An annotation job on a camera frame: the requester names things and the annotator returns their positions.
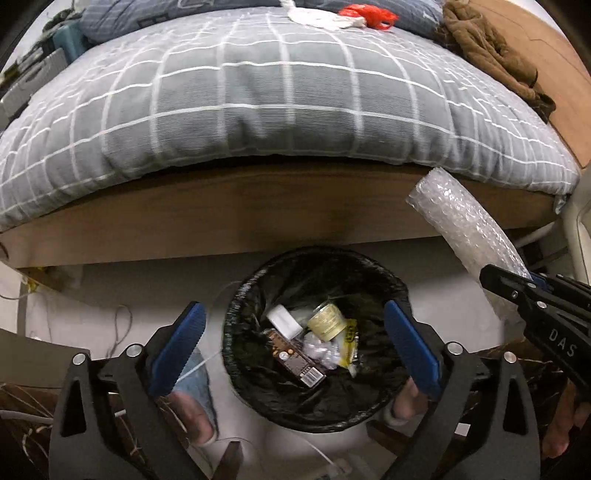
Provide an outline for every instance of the black trash bag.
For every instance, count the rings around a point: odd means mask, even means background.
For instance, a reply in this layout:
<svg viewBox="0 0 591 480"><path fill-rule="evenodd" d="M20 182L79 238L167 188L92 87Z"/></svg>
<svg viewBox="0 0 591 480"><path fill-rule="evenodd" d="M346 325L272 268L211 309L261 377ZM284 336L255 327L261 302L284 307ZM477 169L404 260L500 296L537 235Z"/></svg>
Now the black trash bag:
<svg viewBox="0 0 591 480"><path fill-rule="evenodd" d="M272 357L262 332L273 328L266 313L274 306L314 308L325 300L358 322L358 374L328 370L310 389ZM238 289L226 314L223 360L236 392L266 419L301 432L339 432L370 418L408 379L384 329L388 300L411 314L406 285L353 251L309 247L268 261Z"/></svg>

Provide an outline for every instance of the brown jacket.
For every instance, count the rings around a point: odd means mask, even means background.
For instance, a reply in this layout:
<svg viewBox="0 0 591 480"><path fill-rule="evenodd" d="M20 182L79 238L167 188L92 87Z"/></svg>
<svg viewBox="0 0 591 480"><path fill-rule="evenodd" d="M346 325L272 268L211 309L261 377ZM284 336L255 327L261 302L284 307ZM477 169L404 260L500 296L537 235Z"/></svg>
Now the brown jacket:
<svg viewBox="0 0 591 480"><path fill-rule="evenodd" d="M519 95L548 122L556 104L534 90L537 68L507 45L505 37L483 14L471 5L451 0L443 7L443 20L444 25L437 31L439 43Z"/></svg>

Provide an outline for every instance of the gray checkered duvet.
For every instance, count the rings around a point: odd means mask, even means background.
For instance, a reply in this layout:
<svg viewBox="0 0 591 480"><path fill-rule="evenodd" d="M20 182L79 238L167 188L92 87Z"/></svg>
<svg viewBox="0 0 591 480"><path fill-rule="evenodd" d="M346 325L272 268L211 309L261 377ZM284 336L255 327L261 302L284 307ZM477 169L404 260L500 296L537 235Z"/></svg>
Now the gray checkered duvet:
<svg viewBox="0 0 591 480"><path fill-rule="evenodd" d="M235 9L95 47L35 94L0 139L0 229L169 166L268 154L443 166L554 194L579 178L521 99L431 41Z"/></svg>
<svg viewBox="0 0 591 480"><path fill-rule="evenodd" d="M298 7L338 12L352 0L295 0ZM433 38L443 22L444 0L372 0L398 15L396 26ZM112 40L154 23L187 15L246 7L277 7L279 0L93 0L84 11L80 29L97 43Z"/></svg>

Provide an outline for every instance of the crumpled plastic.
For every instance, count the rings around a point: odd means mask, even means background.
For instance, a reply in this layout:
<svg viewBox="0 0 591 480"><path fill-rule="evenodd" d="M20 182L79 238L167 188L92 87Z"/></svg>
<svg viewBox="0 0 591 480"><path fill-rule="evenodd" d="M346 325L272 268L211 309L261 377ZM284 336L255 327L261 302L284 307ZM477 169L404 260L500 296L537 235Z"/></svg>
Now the crumpled plastic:
<svg viewBox="0 0 591 480"><path fill-rule="evenodd" d="M280 0L280 3L287 10L287 17L300 25L309 25L330 31L349 27L363 28L366 25L364 17L344 17L326 10L301 8L297 7L293 0Z"/></svg>
<svg viewBox="0 0 591 480"><path fill-rule="evenodd" d="M523 260L501 227L472 194L443 168L416 184L407 202L443 236L468 273L480 284L482 267L493 264L531 280ZM499 320L523 324L517 306L484 291Z"/></svg>
<svg viewBox="0 0 591 480"><path fill-rule="evenodd" d="M302 353L312 360L319 361L328 370L335 370L339 367L339 345L335 342L323 342L314 332L304 335Z"/></svg>
<svg viewBox="0 0 591 480"><path fill-rule="evenodd" d="M339 11L339 15L363 17L365 24L369 28L375 28L376 30L388 30L398 20L398 15L393 14L390 10L367 4L348 5Z"/></svg>
<svg viewBox="0 0 591 480"><path fill-rule="evenodd" d="M265 313L282 304L297 316L326 300L357 320L357 372L327 370L310 389L272 357ZM273 258L241 285L226 314L222 353L235 391L266 419L302 432L339 432L370 418L408 378L384 329L388 300L412 314L406 285L356 252L309 247Z"/></svg>

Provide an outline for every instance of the finger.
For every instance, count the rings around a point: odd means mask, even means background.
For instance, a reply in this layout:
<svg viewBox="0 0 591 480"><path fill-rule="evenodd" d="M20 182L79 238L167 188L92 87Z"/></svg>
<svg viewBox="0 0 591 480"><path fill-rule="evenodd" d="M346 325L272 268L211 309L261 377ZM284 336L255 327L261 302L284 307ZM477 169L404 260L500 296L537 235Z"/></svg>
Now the finger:
<svg viewBox="0 0 591 480"><path fill-rule="evenodd" d="M577 390L569 381L560 396L554 418L542 441L542 454L550 458L562 455L569 446L569 432L574 426L574 399Z"/></svg>
<svg viewBox="0 0 591 480"><path fill-rule="evenodd" d="M591 403L581 403L581 405L579 405L579 408L577 408L577 410L574 412L574 426L582 429L585 423L587 422L590 413Z"/></svg>
<svg viewBox="0 0 591 480"><path fill-rule="evenodd" d="M425 413L428 409L428 399L421 393L412 378L409 378L396 400L394 400L394 417L409 420L416 415Z"/></svg>
<svg viewBox="0 0 591 480"><path fill-rule="evenodd" d="M167 398L185 425L191 442L202 445L213 437L213 427L205 410L191 395L173 391Z"/></svg>

